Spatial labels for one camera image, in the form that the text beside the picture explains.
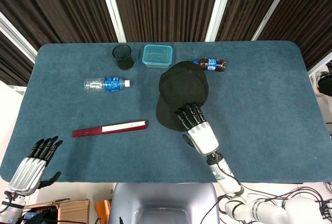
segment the plastic water bottle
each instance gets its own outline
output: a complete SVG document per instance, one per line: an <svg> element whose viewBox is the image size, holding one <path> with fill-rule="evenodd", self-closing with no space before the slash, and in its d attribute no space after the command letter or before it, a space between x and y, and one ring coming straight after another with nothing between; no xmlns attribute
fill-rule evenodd
<svg viewBox="0 0 332 224"><path fill-rule="evenodd" d="M93 78L84 80L84 89L89 92L120 91L124 87L130 87L129 80L119 77Z"/></svg>
<svg viewBox="0 0 332 224"><path fill-rule="evenodd" d="M193 62L200 65L204 70L222 72L226 68L226 62L223 59L202 58L201 60L193 60Z"/></svg>

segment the blue tabletop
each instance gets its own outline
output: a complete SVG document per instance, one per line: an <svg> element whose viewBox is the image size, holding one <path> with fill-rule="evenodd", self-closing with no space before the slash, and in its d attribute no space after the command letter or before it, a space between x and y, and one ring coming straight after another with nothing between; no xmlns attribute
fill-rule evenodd
<svg viewBox="0 0 332 224"><path fill-rule="evenodd" d="M59 181L212 182L205 157L161 126L155 116L165 69L142 63L145 43L128 43L135 65L121 71L117 44L48 44L38 52L18 120L0 168L9 181L40 138L64 140L45 172ZM242 182L331 181L329 139L298 47L288 41L167 43L173 65L203 57L227 61L206 71L202 110L219 151ZM86 78L119 76L132 86L88 93ZM146 130L72 138L76 129L148 120Z"/></svg>

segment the brown soda bottle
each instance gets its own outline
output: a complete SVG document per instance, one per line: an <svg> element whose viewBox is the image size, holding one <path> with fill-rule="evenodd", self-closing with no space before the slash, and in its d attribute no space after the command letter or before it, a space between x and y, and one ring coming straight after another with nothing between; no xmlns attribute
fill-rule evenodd
<svg viewBox="0 0 332 224"><path fill-rule="evenodd" d="M194 60L193 62L200 65L200 67L204 70L222 72L226 68L226 61L223 59L202 58L200 60Z"/></svg>

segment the robotic arm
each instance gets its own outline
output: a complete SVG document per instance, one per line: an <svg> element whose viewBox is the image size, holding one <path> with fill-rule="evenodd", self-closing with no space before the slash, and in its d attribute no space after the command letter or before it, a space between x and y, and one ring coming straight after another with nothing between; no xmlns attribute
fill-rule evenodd
<svg viewBox="0 0 332 224"><path fill-rule="evenodd" d="M232 219L260 221L265 224L323 223L323 217L316 203L308 198L289 199L285 209L273 204L251 200L244 187L234 177L225 158L217 153L218 140L196 103L186 104L175 114L187 130L184 140L199 154L207 157L215 179L225 194L234 196L225 204L225 210Z"/></svg>
<svg viewBox="0 0 332 224"><path fill-rule="evenodd" d="M6 197L0 205L0 224L16 223L22 215L25 197L33 194L36 189L52 185L59 178L61 172L56 172L51 179L40 181L55 151L63 142L56 142L57 139L55 136L39 140L20 163L9 183L10 191L5 191Z"/></svg>

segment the blue bottle label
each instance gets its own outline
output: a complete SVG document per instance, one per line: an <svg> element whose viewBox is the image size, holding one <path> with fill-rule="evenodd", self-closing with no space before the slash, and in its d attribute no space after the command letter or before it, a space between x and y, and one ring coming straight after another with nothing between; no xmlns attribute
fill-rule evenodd
<svg viewBox="0 0 332 224"><path fill-rule="evenodd" d="M105 78L105 91L120 91L120 78L119 77L109 77Z"/></svg>
<svg viewBox="0 0 332 224"><path fill-rule="evenodd" d="M207 65L207 70L216 70L217 67L217 59L209 58L209 63Z"/></svg>

